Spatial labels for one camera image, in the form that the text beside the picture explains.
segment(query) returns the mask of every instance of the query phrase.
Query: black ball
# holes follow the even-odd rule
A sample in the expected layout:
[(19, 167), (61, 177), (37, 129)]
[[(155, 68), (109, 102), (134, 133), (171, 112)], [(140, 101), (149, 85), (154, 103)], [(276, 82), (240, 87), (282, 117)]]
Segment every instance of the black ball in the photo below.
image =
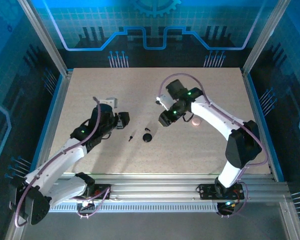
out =
[(148, 142), (150, 142), (151, 140), (152, 140), (152, 135), (151, 135), (151, 134), (146, 133), (146, 134), (143, 135), (143, 141), (144, 141), (144, 142), (148, 143)]

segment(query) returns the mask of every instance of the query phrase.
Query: glass panel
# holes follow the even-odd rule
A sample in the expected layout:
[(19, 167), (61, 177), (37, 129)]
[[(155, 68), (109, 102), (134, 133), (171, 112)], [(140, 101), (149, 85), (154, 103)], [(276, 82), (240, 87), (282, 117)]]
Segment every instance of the glass panel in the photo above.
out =
[(300, 0), (291, 1), (250, 74), (283, 176), (300, 192)]
[(0, 239), (12, 216), (9, 181), (28, 172), (58, 77), (18, 2), (0, 1)]
[(276, 1), (33, 3), (69, 68), (241, 67)]

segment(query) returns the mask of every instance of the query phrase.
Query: pink object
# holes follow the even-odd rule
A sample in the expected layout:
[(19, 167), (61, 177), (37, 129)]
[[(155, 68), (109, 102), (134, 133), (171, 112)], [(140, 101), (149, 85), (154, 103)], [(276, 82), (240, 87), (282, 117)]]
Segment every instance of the pink object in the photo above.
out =
[(194, 125), (194, 126), (199, 126), (200, 124), (201, 124), (201, 119), (200, 118), (194, 118), (194, 119), (192, 119), (192, 124)]

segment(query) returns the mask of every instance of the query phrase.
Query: beige work surface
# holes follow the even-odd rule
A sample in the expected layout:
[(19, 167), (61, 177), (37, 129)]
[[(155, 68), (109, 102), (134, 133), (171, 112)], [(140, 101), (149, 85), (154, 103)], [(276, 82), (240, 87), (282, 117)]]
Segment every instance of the beige work surface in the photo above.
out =
[[(91, 116), (96, 104), (93, 96), (98, 99), (115, 97), (118, 99), (115, 111), (129, 112), (130, 123), (123, 130), (113, 130), (108, 140), (94, 147), (68, 172), (221, 173), (226, 163), (224, 152), (227, 142), (215, 128), (204, 120), (197, 127), (182, 119), (169, 127), (158, 123), (164, 110), (155, 103), (160, 84), (167, 76), (179, 72), (197, 77), (211, 100), (227, 112), (245, 121), (254, 119), (238, 68), (76, 68), (51, 154)], [(198, 86), (190, 78), (180, 76), (178, 79), (188, 89)], [(145, 127), (149, 127), (154, 135), (148, 143), (142, 140)], [(131, 134), (134, 137), (128, 142)], [(261, 162), (263, 158), (261, 153), (254, 162)], [(266, 174), (269, 169), (267, 165), (253, 167), (247, 173)]]

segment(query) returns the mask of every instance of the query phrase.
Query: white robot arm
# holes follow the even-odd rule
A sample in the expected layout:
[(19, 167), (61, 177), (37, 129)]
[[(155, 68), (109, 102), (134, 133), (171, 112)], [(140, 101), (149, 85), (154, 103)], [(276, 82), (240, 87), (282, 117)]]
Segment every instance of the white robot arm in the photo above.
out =
[(170, 96), (163, 94), (157, 98), (157, 103), (166, 109), (159, 117), (161, 125), (164, 127), (171, 125), (188, 111), (206, 120), (228, 141), (225, 151), (227, 162), (215, 181), (216, 191), (222, 197), (236, 183), (245, 165), (261, 152), (257, 142), (238, 125), (233, 124), (233, 121), (225, 118), (224, 115), (230, 116), (259, 138), (256, 123), (253, 121), (244, 122), (232, 116), (213, 103), (207, 96), (203, 96), (200, 89), (188, 90), (179, 80), (171, 82), (166, 88)]
[[(109, 186), (108, 184), (95, 184), (94, 179), (83, 172), (76, 174), (68, 181), (59, 184), (54, 183), (70, 166), (98, 145), (105, 135), (110, 135), (113, 129), (123, 129), (129, 123), (128, 112), (113, 113), (116, 104), (117, 100), (115, 98), (101, 100), (99, 104), (101, 114), (97, 128), (98, 109), (95, 107), (91, 118), (76, 128), (64, 146), (48, 161), (24, 178), (13, 178), (10, 182), (10, 209), (18, 212), (18, 215), (31, 225), (35, 225), (55, 205), (77, 196), (82, 200), (94, 197), (103, 190), (102, 188), (106, 189)], [(83, 141), (90, 134), (92, 136), (87, 141)], [(25, 193), (25, 199), (20, 201), (27, 188), (29, 190)], [(19, 204), (22, 207), (20, 211), (17, 211)]]

